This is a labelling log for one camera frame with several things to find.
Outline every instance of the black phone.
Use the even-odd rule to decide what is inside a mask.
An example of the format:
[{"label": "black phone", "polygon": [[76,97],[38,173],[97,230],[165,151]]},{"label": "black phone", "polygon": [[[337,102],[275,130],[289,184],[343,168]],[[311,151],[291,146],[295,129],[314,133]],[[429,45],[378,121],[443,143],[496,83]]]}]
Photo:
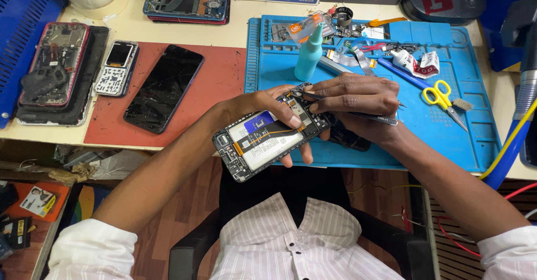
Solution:
[{"label": "black phone", "polygon": [[198,53],[168,45],[123,119],[150,132],[163,133],[204,59]]}]

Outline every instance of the hand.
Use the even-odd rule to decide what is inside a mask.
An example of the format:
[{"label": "hand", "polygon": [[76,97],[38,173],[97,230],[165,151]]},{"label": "hand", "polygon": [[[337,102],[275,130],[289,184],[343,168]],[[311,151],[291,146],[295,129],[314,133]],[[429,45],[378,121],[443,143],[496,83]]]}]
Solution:
[{"label": "hand", "polygon": [[372,115],[395,118],[399,108],[399,84],[386,78],[368,77],[353,73],[307,86],[305,91],[326,98],[312,104],[310,111],[321,113],[337,111],[336,117],[348,130],[376,144],[390,140],[399,126],[388,126],[370,119],[345,113],[365,112]]},{"label": "hand", "polygon": [[[288,92],[294,87],[294,85],[289,84],[280,85],[265,91],[242,94],[235,98],[220,102],[217,105],[224,111],[222,119],[225,121],[225,125],[220,126],[220,128],[233,123],[248,113],[262,110],[272,112],[276,118],[291,128],[300,127],[302,120],[287,105],[275,100],[275,98]],[[325,133],[323,137],[328,139],[329,135],[327,136]],[[304,143],[299,147],[299,150],[304,163],[307,165],[311,164],[313,162],[311,146],[308,143]],[[281,158],[280,161],[288,168],[293,165],[291,155],[289,154]]]}]

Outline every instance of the desk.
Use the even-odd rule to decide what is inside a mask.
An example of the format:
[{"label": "desk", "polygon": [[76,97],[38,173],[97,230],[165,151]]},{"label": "desk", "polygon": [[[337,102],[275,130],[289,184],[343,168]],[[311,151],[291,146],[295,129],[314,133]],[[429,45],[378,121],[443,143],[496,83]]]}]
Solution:
[{"label": "desk", "polygon": [[[114,39],[124,39],[139,42],[160,42],[192,45],[246,47],[247,22],[249,18],[261,15],[306,16],[309,10],[328,10],[333,6],[330,2],[321,2],[318,6],[291,3],[275,3],[253,0],[232,0],[230,23],[227,25],[202,24],[167,24],[152,23],[142,13],[144,0],[129,0],[125,10],[115,19],[108,22],[111,28],[109,45]],[[383,6],[372,4],[347,4],[354,11],[356,19],[373,20],[388,19],[404,16],[399,6]],[[85,21],[86,18],[72,7],[64,9],[58,21],[71,22],[76,19]],[[103,21],[93,20],[93,25],[104,25]],[[470,40],[483,81],[493,107],[493,114],[500,133],[500,139],[505,140],[511,124],[515,107],[514,86],[520,82],[518,73],[496,73],[490,69],[487,48],[481,29],[476,21],[467,25]],[[80,127],[53,126],[21,126],[11,121],[7,127],[0,130],[0,138],[41,141],[45,143],[108,146],[84,144],[84,135],[88,122]],[[160,147],[113,146],[140,150],[160,150]],[[524,166],[516,160],[507,175],[510,178],[537,180],[537,169]]]}]

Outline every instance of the white shirt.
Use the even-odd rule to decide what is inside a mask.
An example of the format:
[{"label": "white shirt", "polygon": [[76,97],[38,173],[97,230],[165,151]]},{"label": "white shirt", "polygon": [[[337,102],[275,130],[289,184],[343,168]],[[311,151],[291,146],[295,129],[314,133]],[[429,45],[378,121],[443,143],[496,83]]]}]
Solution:
[{"label": "white shirt", "polygon": [[[278,193],[240,213],[220,232],[211,280],[402,279],[356,244],[359,222],[338,205],[309,198],[297,229]],[[131,279],[136,234],[95,219],[64,229],[49,260],[52,279]],[[480,241],[485,280],[537,279],[537,227]]]}]

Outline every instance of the blue pen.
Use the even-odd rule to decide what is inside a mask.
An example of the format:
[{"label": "blue pen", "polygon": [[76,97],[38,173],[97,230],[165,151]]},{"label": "blue pen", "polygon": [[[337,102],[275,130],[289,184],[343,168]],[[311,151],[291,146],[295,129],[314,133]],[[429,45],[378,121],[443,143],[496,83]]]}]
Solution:
[{"label": "blue pen", "polygon": [[412,76],[411,74],[407,73],[406,71],[401,70],[399,67],[394,66],[392,63],[386,61],[383,58],[379,58],[378,62],[380,63],[380,65],[398,74],[400,77],[402,77],[406,81],[416,85],[417,87],[420,87],[421,90],[424,90],[427,87],[433,88],[433,85],[421,80],[420,78],[416,78]]}]

